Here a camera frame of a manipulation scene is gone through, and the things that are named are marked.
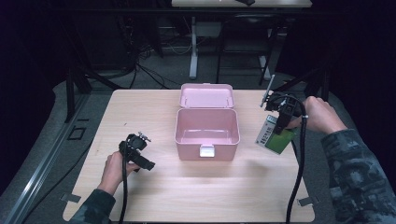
pink lid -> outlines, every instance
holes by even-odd
[[[185,108],[232,108],[233,87],[228,84],[183,84],[180,105]]]

dark background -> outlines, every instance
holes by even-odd
[[[363,140],[396,189],[393,6],[390,0],[313,1],[313,8],[348,9],[350,14],[340,20],[297,20],[288,32],[276,71],[303,76],[321,67],[331,52],[330,58],[334,59],[328,66],[331,92],[344,102]],[[1,192],[20,168],[49,117],[55,97],[52,88],[65,80],[71,64],[81,57],[68,42],[58,17],[41,9],[46,7],[48,1],[37,0],[2,1],[0,5],[0,169],[6,171],[0,176]],[[96,48],[106,52],[106,46],[94,45],[94,39],[108,38],[118,43],[114,53],[128,57],[120,34],[114,33],[115,21],[79,23],[77,27],[92,30],[81,34],[87,51]],[[97,55],[100,54],[85,55],[84,60],[91,65],[129,66],[122,63],[123,57],[110,62]]]

white desk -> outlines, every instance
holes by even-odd
[[[233,161],[181,161],[175,128],[180,91],[114,91],[84,162],[64,219],[69,220],[100,182],[107,155],[129,133],[151,140],[142,155],[156,162],[151,171],[128,177],[126,221],[283,222],[298,165],[291,146],[279,156],[255,139],[269,112],[259,107],[263,91],[233,91],[240,143]],[[304,181],[297,199],[307,197]],[[120,217],[122,184],[110,218]],[[311,206],[294,203],[291,221],[310,222]]]
[[[172,0],[173,7],[241,7],[248,8],[247,5],[235,0]],[[250,7],[311,7],[310,0],[256,0]],[[198,51],[196,48],[196,22],[195,18],[191,20],[191,64],[190,79],[196,79],[198,67]],[[265,64],[265,58],[260,57],[262,66]]]

dark patterned sleeve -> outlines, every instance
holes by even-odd
[[[107,192],[95,189],[77,212],[70,223],[110,223],[109,215],[116,200]]]
[[[330,194],[338,223],[396,223],[396,197],[377,158],[358,132],[321,141],[330,168]]]

pink box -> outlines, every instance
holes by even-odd
[[[177,112],[176,144],[183,161],[231,161],[240,135],[233,87],[184,84]]]

